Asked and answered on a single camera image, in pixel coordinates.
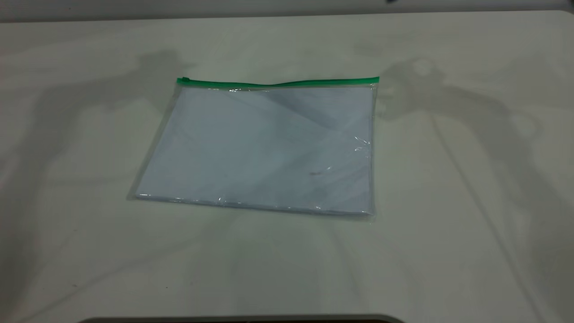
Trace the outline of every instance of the table surface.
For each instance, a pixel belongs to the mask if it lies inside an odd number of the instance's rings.
[[[574,321],[574,16],[0,25],[0,321]],[[381,76],[374,221],[129,200],[175,79]]]

